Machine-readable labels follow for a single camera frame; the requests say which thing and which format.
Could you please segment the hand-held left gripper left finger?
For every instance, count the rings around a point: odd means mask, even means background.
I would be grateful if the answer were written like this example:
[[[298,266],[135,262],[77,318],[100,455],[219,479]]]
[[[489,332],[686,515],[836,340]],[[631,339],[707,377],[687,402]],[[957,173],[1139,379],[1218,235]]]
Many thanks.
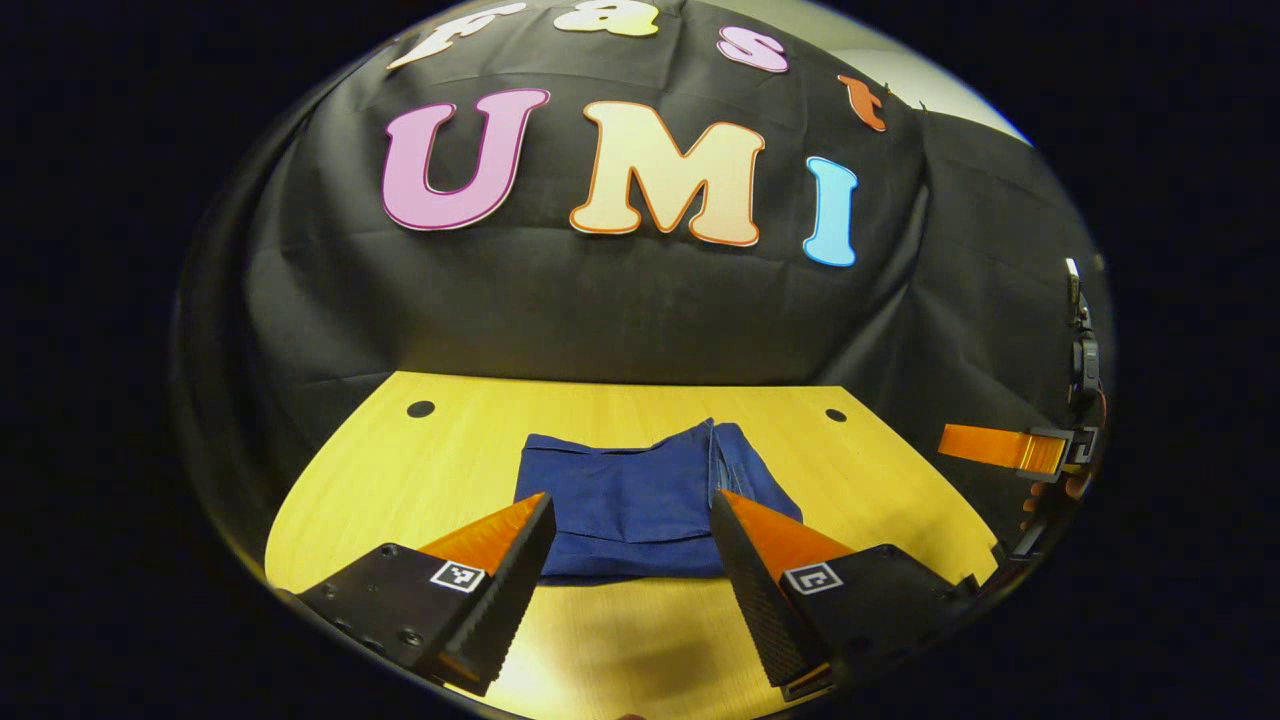
[[[535,493],[420,548],[379,544],[291,601],[397,667],[485,694],[556,533],[553,498]]]

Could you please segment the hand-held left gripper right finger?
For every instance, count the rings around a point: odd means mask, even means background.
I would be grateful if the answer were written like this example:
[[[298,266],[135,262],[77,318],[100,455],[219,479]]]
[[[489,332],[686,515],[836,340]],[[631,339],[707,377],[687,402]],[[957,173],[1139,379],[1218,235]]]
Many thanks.
[[[710,501],[724,574],[787,701],[873,682],[960,625],[979,596],[895,544],[852,550],[727,489]]]

